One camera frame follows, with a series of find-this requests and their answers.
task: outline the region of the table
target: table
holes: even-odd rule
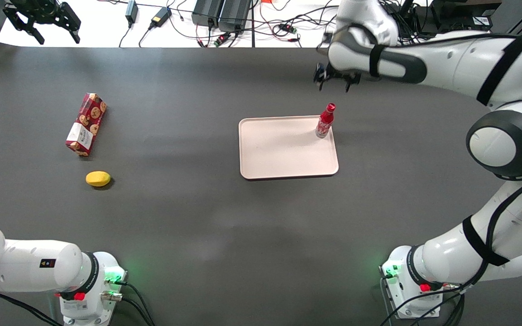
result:
[[[109,2],[97,1],[97,0],[67,0],[70,6],[74,9],[74,12],[79,16],[82,21],[79,35],[81,42],[79,44],[74,43],[74,40],[70,37],[69,33],[57,27],[55,25],[37,25],[37,29],[45,38],[45,43],[39,45],[37,41],[27,35],[24,31],[16,31],[9,21],[6,21],[2,31],[0,33],[0,43],[18,45],[18,46],[37,46],[37,47],[82,47],[82,48],[117,48],[120,43],[120,39],[126,33],[128,29],[128,23],[124,17],[127,4],[116,4],[112,5]],[[166,6],[165,0],[138,0],[139,4],[148,4],[156,6]],[[182,3],[182,0],[168,0],[169,6],[172,8],[173,15],[170,21],[167,21],[161,28],[154,29],[142,42],[144,48],[198,48],[199,45],[195,39],[183,37],[174,30],[174,27],[178,29],[184,35],[189,37],[195,37],[198,30],[199,37],[204,39],[206,42],[208,35],[207,27],[198,27],[192,23],[190,12],[179,12],[175,9]],[[179,7],[180,10],[194,9],[196,0],[187,0],[184,4]],[[275,0],[274,5],[276,8],[281,9],[284,7],[286,0]],[[271,35],[263,35],[261,33],[269,33],[269,27],[267,24],[261,23],[263,17],[267,20],[273,19],[290,19],[297,16],[300,13],[310,12],[318,8],[322,8],[328,3],[328,0],[291,0],[291,2],[284,7],[284,10],[277,11],[270,4],[258,4],[255,6],[254,16],[256,23],[255,27],[259,33],[255,33],[256,47],[259,48],[295,48],[299,47],[297,43],[289,43],[279,41]],[[328,6],[339,5],[340,0],[332,0]],[[426,0],[416,0],[415,3],[425,5]],[[125,48],[137,48],[139,46],[139,40],[147,30],[150,20],[158,12],[159,8],[149,6],[139,6],[139,16],[137,23],[133,25],[133,28],[128,35],[122,41],[122,47]],[[321,15],[321,10],[310,14],[311,17],[316,20]],[[323,24],[327,24],[337,12],[337,8],[328,8],[323,14]],[[183,16],[184,21],[180,20],[180,15]],[[299,23],[295,25],[299,34],[301,35],[300,43],[303,47],[314,47],[317,46],[323,37],[324,31],[333,31],[335,29],[335,19],[328,26],[316,26],[310,23]],[[218,29],[214,29],[212,35],[222,34]],[[240,35],[235,41],[232,47],[237,48],[250,48],[252,46],[252,33],[245,32]]]
[[[454,227],[502,182],[464,145],[482,105],[384,81],[319,92],[311,76],[323,59],[0,44],[0,229],[114,254],[160,326],[378,325],[377,265],[390,250]],[[87,91],[108,112],[91,157],[79,158],[64,140]],[[241,119],[316,114],[330,101],[336,175],[241,177]],[[90,188],[94,170],[112,187]],[[43,293],[12,296],[49,311]],[[140,324],[118,306],[113,326]],[[518,324],[522,277],[468,293],[462,326]],[[0,325],[40,324],[0,301]]]

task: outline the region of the white tray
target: white tray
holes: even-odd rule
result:
[[[247,118],[239,123],[245,179],[328,176],[339,169],[334,133],[315,135],[319,115]]]

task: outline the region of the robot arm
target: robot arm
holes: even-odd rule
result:
[[[514,41],[486,32],[456,31],[419,45],[395,46],[398,27],[377,0],[343,0],[337,19],[338,30],[328,50],[331,73],[319,70],[318,83],[332,72],[342,76],[369,74],[478,97]],[[522,52],[512,63],[485,103],[491,109],[522,100]]]
[[[0,231],[0,292],[53,291],[64,322],[107,326],[126,272],[107,252],[55,240],[9,240]]]
[[[397,33],[377,0],[342,0],[329,64],[318,66],[315,81],[321,86],[343,78],[349,88],[366,74],[456,91],[492,111],[472,126],[466,143],[477,163],[507,182],[463,223],[423,245],[396,248],[381,265],[399,318],[431,311],[429,317],[438,317],[440,309],[432,309],[442,302],[444,283],[467,283],[484,261],[490,264],[481,281],[522,276],[522,38],[457,31],[396,46]],[[498,212],[508,198],[511,204]],[[495,215],[492,246],[486,250],[491,252],[485,253]],[[428,296],[412,300],[421,293]]]
[[[39,44],[45,42],[44,37],[34,27],[38,24],[54,24],[67,29],[76,43],[79,43],[78,30],[81,21],[67,2],[59,4],[57,0],[6,0],[4,14],[18,31],[26,31],[35,37]],[[17,13],[27,17],[22,21]]]

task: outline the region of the lemon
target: lemon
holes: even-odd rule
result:
[[[94,171],[86,175],[86,182],[90,186],[103,187],[110,182],[110,175],[104,171]]]

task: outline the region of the red bottle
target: red bottle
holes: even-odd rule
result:
[[[325,111],[319,116],[319,122],[317,122],[317,128],[315,128],[315,134],[319,138],[325,138],[329,132],[329,128],[334,122],[335,104],[329,103]]]

